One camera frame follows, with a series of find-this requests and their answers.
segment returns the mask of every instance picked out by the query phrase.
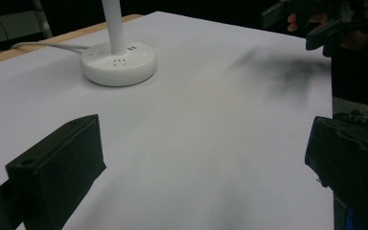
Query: white lamp base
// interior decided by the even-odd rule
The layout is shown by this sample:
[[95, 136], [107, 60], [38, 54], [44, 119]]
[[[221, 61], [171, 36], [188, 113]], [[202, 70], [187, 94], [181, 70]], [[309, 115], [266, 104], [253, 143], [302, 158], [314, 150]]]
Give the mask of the white lamp base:
[[91, 81], [105, 86], [128, 86], [149, 79], [157, 69], [154, 50], [140, 42], [128, 42], [124, 55], [111, 55], [110, 42], [84, 50], [80, 65]]

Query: power cord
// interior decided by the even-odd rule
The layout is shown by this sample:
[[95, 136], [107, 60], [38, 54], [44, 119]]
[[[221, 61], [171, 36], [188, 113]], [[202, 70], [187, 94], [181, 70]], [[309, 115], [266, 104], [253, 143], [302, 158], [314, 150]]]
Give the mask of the power cord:
[[81, 45], [70, 45], [70, 44], [63, 44], [63, 43], [55, 43], [55, 42], [44, 42], [44, 41], [38, 41], [38, 42], [19, 42], [11, 46], [11, 49], [16, 49], [21, 46], [29, 46], [29, 45], [39, 45], [39, 46], [53, 46], [63, 49], [69, 49], [69, 50], [86, 50], [89, 48], [89, 46], [81, 46]]

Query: table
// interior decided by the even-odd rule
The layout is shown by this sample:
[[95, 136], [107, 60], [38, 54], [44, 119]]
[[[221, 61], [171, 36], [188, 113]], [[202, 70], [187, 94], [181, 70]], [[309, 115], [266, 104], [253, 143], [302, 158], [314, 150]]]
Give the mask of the table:
[[[332, 117], [321, 50], [161, 11], [124, 31], [159, 59], [130, 87], [87, 80], [79, 52], [47, 47], [0, 61], [0, 184], [14, 157], [98, 114], [107, 169], [64, 229], [334, 228], [333, 193], [304, 164], [313, 118]], [[67, 43], [104, 41], [106, 30]]]

